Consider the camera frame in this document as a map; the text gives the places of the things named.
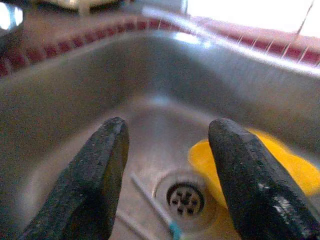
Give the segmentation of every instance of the red tile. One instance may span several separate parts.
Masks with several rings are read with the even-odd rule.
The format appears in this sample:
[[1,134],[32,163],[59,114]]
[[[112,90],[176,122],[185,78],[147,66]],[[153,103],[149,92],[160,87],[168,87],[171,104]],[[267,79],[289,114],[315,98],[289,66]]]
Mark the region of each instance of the red tile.
[[108,27],[106,29],[106,32],[108,34],[108,36],[112,36],[112,35],[115,35],[116,34],[116,29],[115,28],[112,28],[112,27]]
[[222,37],[227,37],[229,35],[229,33],[227,31],[222,31],[222,30],[213,30],[212,29],[212,33],[217,33],[219,35],[221,35]]
[[120,25],[120,24],[118,24],[118,25],[116,26],[116,30],[117,30],[118,33],[124,33],[124,32],[126,31],[126,29],[124,28],[124,26],[122,26],[122,25]]
[[171,31],[178,32],[179,29],[180,29],[179,26],[176,26],[176,25],[173,25],[173,24],[171,25]]
[[18,70],[27,64],[25,60],[25,56],[21,54],[21,52],[18,52],[18,51],[8,52],[6,56],[9,59],[13,70]]
[[69,52],[72,48],[68,41],[61,41],[58,43],[60,53],[66,53]]
[[138,21],[136,23],[136,27],[138,30],[144,30],[147,28],[147,22],[146,21]]
[[244,36],[241,38],[241,43],[244,45],[252,46],[255,42],[255,38]]
[[159,28],[160,28],[160,29],[164,29],[164,30],[169,30],[169,28],[170,28],[170,23],[169,23],[169,22],[166,22],[166,21],[161,21]]
[[86,40],[86,42],[88,44],[93,43],[96,40],[96,38],[95,38],[95,36],[94,36],[94,34],[92,32],[85,33],[84,34],[84,39]]
[[285,58],[289,58],[289,59],[292,59],[292,60],[299,60],[302,52],[304,50],[301,49],[301,48],[297,48],[297,47],[294,47],[294,46],[289,46],[288,49],[286,50],[286,53],[284,55]]
[[269,48],[268,53],[282,55],[283,51],[285,50],[285,47],[286,44],[284,43],[273,42]]
[[190,29],[184,29],[184,28],[180,28],[179,30],[181,33],[185,33],[185,34],[190,34],[191,30]]
[[6,237],[5,234],[0,232],[0,239],[5,239],[5,237]]
[[316,65],[319,62],[320,59],[320,53],[307,50],[301,60],[301,62],[307,63],[307,64],[312,64]]
[[269,46],[269,44],[270,44],[270,42],[257,40],[257,41],[255,41],[255,44],[253,47],[257,50],[265,51],[265,50],[267,50],[267,47]]
[[9,71],[6,68],[5,59],[2,57],[0,59],[0,77],[4,77],[8,74],[9,74]]
[[192,21],[198,23],[198,25],[212,24],[212,18],[206,16],[192,17]]
[[98,39],[104,39],[107,36],[107,33],[103,29],[97,29],[95,30],[95,35]]
[[159,19],[150,19],[149,28],[150,29],[158,29],[159,24],[160,24],[160,20]]
[[124,24],[124,28],[125,28],[125,30],[126,30],[127,32],[130,32],[130,31],[134,31],[135,28],[136,28],[136,26],[135,26],[135,24],[134,24],[133,22],[126,22],[126,23]]
[[240,35],[239,34],[235,34],[235,33],[232,33],[232,34],[229,34],[228,35],[228,39],[232,39],[232,40],[235,40],[235,41],[238,41],[240,39]]
[[34,64],[45,59],[45,56],[40,52],[40,49],[29,48],[25,50],[25,54],[28,57],[30,63]]
[[73,37],[72,42],[76,48],[82,47],[85,44],[80,36]]
[[197,36],[198,35],[198,33],[196,31],[191,31],[190,34],[193,35],[193,36]]
[[54,45],[47,45],[43,49],[48,59],[58,55],[57,49]]

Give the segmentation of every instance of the textured black rubber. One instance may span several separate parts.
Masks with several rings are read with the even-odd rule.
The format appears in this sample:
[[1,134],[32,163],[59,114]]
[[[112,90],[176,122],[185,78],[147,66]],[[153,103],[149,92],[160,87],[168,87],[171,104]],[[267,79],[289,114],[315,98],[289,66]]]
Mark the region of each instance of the textured black rubber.
[[209,143],[234,227],[243,240],[320,240],[320,215],[254,134],[226,118]]
[[20,240],[108,239],[129,148],[128,128],[109,119],[60,174]]

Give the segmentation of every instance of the stainless steel sink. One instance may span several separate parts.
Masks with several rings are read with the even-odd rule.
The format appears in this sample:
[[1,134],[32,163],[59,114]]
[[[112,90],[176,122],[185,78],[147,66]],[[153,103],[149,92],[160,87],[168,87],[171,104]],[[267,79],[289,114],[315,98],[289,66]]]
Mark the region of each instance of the stainless steel sink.
[[[220,39],[126,33],[3,78],[0,91],[0,233],[7,239],[35,216],[60,171],[112,116],[125,119],[130,134],[118,208],[159,239],[170,233],[132,172],[178,220],[167,191],[198,188],[205,214],[181,219],[192,225],[191,239],[239,238],[214,227],[217,214],[231,226],[228,213],[188,165],[189,148],[207,138],[218,116],[269,132],[320,163],[320,70]],[[320,207],[319,196],[311,200]],[[119,219],[113,230],[112,240],[140,239]]]

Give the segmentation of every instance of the drain hole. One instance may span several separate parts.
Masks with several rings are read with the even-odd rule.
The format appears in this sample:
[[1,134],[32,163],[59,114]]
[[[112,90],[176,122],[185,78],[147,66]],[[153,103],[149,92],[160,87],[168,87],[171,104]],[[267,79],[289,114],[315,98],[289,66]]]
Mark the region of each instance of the drain hole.
[[188,209],[186,210],[186,212],[187,212],[189,215],[194,214],[194,210],[193,210],[192,208],[188,208]]
[[191,183],[182,182],[171,186],[166,197],[172,212],[182,218],[193,217],[204,209],[204,196]]
[[178,208],[177,212],[179,215],[182,215],[184,213],[184,209],[183,208]]
[[185,198],[185,199],[182,199],[181,202],[182,202],[183,205],[189,205],[190,201],[187,198]]

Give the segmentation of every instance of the white stick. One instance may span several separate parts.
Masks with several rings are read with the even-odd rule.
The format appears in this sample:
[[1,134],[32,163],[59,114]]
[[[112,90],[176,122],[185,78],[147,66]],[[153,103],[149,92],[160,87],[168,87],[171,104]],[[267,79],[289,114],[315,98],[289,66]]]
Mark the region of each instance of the white stick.
[[151,196],[151,194],[146,190],[143,183],[134,173],[131,174],[131,178],[135,185],[141,190],[148,202],[152,205],[152,207],[157,211],[157,213],[169,227],[170,224],[173,222],[171,216],[169,216],[169,214],[163,209],[160,203],[158,203],[157,200],[155,200],[155,198]]
[[135,233],[137,233],[142,239],[144,240],[159,240],[155,236],[153,236],[151,233],[149,233],[147,230],[144,229],[143,226],[137,223],[134,219],[129,217],[127,214],[125,214],[121,210],[116,211],[116,216],[121,219],[131,230],[133,230]]

